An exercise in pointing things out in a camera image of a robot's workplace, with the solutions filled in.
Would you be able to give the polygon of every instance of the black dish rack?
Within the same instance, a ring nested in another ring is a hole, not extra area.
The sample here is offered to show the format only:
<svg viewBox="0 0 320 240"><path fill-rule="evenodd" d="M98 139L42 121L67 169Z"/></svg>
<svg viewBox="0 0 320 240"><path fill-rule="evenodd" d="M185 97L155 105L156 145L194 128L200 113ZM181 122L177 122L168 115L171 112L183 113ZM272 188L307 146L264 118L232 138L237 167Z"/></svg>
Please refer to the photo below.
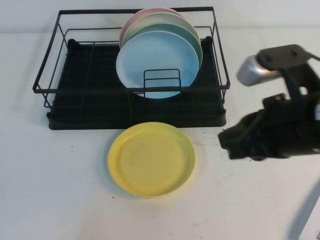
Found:
<svg viewBox="0 0 320 240"><path fill-rule="evenodd" d="M32 88L44 96L44 107L50 109L49 127L53 130L126 129L143 122L163 122L180 128L226 124L224 103L230 80L214 8L173 9L184 13L209 12L213 21L212 27L195 25L197 30L206 30L207 35L201 39L202 65L188 87L181 87L179 69L145 71L175 71L177 86L125 88L119 80L116 72L119 41L112 34L118 31L119 36L121 27L104 27L105 22L115 24L123 20L115 16L132 15L140 9L61 10ZM73 21L74 16L82 16L81 21ZM92 27L94 21L99 25ZM145 74L144 82L149 80L161 81L146 78ZM41 88L39 82L48 87ZM147 92L179 94L151 99L145 97Z"/></svg>

